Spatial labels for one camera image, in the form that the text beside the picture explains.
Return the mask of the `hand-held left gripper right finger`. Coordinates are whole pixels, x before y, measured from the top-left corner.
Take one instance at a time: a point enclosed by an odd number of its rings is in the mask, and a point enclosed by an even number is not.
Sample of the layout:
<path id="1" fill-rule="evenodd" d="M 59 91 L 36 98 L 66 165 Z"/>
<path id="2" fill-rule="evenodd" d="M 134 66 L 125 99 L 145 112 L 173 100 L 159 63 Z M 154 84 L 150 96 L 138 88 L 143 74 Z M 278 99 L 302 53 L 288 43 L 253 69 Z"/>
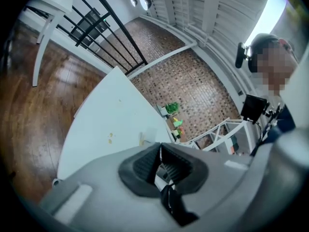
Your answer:
<path id="1" fill-rule="evenodd" d="M 236 186 L 209 212 L 189 212 L 168 185 L 161 203 L 182 232 L 283 232 L 303 225 L 309 202 L 309 128 L 283 134 L 260 147 Z"/>

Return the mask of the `long ceiling light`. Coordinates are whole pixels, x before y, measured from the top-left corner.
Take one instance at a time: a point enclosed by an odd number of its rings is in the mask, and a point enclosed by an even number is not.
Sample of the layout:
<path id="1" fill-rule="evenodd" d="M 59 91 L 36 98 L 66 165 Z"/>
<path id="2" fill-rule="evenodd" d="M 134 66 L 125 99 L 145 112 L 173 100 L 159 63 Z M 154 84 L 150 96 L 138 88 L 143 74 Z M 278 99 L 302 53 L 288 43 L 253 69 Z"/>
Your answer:
<path id="1" fill-rule="evenodd" d="M 258 34 L 272 32 L 284 12 L 286 4 L 287 0 L 267 0 L 255 27 L 245 42 L 246 46 L 249 46 Z"/>

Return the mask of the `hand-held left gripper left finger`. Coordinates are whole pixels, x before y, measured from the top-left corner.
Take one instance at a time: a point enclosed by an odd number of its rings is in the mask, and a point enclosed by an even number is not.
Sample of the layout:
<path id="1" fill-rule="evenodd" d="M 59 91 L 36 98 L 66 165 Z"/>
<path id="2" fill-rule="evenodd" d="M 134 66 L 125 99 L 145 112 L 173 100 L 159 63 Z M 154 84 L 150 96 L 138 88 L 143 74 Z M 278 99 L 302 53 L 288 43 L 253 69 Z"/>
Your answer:
<path id="1" fill-rule="evenodd" d="M 79 232 L 170 232 L 180 228 L 159 198 L 140 197 L 121 181 L 127 158 L 151 147 L 137 146 L 97 158 L 52 188 L 40 208 Z"/>

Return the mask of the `person's navy shirt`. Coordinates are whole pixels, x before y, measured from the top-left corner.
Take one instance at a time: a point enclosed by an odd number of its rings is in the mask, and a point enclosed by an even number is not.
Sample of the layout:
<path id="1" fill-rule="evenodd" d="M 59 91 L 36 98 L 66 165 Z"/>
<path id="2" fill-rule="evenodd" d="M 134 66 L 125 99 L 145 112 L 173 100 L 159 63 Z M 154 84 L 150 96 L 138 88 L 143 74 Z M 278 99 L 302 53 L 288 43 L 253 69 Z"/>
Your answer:
<path id="1" fill-rule="evenodd" d="M 267 125 L 262 129 L 262 137 L 256 143 L 250 156 L 254 157 L 259 146 L 263 144 L 274 143 L 282 134 L 295 129 L 295 123 L 286 105 L 277 116 L 273 125 Z"/>

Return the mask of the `white metal shelf rack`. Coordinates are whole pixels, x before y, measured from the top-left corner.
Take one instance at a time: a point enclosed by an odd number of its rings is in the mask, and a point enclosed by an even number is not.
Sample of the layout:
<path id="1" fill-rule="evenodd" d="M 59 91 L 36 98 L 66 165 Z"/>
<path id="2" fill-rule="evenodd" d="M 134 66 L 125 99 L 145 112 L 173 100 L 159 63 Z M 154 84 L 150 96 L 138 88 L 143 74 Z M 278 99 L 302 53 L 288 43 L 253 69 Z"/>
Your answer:
<path id="1" fill-rule="evenodd" d="M 242 119 L 227 118 L 210 130 L 182 144 L 197 150 L 225 155 L 249 155 L 253 151 L 249 126 Z"/>

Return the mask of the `green potted plant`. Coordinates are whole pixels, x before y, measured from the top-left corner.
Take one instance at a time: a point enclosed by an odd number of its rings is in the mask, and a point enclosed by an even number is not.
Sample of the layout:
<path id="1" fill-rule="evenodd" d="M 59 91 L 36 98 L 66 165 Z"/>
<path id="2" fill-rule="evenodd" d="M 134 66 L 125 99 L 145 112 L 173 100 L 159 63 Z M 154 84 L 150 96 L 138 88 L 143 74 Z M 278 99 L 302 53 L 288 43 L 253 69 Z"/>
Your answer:
<path id="1" fill-rule="evenodd" d="M 179 104 L 177 102 L 170 102 L 165 105 L 165 109 L 168 114 L 173 114 L 175 112 L 178 112 L 179 110 Z"/>

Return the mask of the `white table with crumbs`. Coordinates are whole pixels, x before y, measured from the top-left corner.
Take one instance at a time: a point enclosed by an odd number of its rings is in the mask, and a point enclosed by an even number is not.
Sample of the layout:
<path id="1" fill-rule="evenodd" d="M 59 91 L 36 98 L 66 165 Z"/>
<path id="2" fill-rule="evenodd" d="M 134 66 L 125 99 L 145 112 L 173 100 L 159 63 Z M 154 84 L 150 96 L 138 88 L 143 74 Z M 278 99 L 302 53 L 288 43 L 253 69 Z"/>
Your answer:
<path id="1" fill-rule="evenodd" d="M 167 124 L 115 67 L 84 100 L 64 141 L 57 177 L 66 179 L 90 161 L 139 146 L 170 143 Z"/>

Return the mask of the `black metal railing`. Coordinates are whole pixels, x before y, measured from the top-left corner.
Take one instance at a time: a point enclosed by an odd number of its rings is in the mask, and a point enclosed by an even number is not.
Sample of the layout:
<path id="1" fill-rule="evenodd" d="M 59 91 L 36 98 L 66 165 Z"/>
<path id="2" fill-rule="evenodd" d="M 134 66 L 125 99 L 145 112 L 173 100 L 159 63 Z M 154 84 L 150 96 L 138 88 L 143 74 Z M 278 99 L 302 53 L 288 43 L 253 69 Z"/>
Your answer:
<path id="1" fill-rule="evenodd" d="M 130 0 L 73 0 L 72 11 L 57 28 L 75 47 L 128 75 L 148 63 L 127 26 L 138 13 Z"/>

